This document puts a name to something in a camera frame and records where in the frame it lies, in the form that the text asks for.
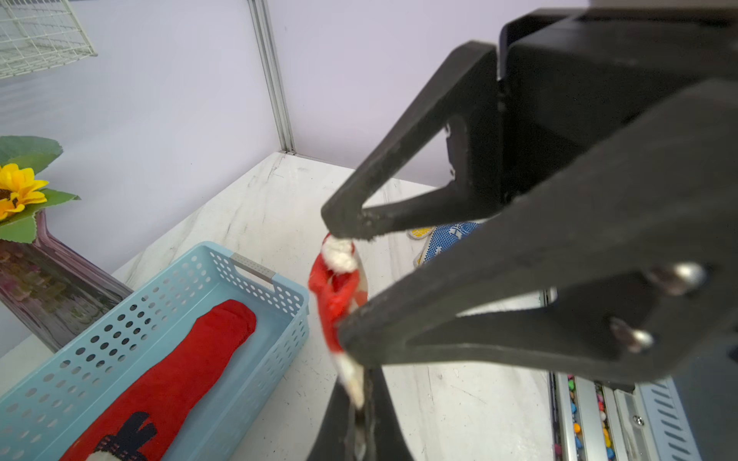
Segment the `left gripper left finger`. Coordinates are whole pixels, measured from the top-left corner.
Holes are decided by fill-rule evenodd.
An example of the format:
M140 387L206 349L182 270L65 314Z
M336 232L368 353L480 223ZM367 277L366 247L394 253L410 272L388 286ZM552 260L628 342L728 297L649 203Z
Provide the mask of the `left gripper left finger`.
M355 461L355 422L355 409L337 380L307 461Z

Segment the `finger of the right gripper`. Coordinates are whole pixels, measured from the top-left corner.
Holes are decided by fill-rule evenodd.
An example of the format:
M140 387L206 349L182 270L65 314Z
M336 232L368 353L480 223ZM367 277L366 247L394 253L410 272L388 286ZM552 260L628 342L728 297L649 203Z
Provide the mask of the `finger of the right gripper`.
M370 240L415 228L477 220L502 203L498 51L469 41L455 48L386 137L321 209L338 238ZM447 182L386 205L369 200L408 166L445 143Z
M372 367L644 382L737 325L737 84L663 100L338 328Z

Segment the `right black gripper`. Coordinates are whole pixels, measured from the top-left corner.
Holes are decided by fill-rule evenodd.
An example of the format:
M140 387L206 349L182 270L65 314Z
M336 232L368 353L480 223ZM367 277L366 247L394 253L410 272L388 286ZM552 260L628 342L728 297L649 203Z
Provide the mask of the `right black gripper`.
M735 78L737 11L539 9L499 44L502 192L516 196L682 88Z

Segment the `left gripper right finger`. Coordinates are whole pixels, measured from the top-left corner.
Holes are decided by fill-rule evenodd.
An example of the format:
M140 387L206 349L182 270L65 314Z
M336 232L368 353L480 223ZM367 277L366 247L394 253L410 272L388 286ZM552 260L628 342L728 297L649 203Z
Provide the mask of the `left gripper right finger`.
M364 373L365 460L413 461L381 368Z

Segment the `red snowman sock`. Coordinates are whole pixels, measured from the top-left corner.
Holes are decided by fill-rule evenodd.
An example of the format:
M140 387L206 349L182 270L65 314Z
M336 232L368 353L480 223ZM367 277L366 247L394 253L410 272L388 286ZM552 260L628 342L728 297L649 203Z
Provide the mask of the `red snowman sock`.
M186 338L120 395L63 460L161 460L188 414L257 329L244 303L226 301L199 317Z

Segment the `light blue plastic basket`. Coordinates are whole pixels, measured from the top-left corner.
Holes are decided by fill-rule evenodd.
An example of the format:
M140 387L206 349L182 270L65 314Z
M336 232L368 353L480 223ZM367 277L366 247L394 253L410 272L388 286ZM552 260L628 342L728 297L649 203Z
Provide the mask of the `light blue plastic basket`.
M130 385L220 303L257 328L190 412L170 460L227 460L309 337L309 291L213 242L176 259L1 399L1 456L58 460Z

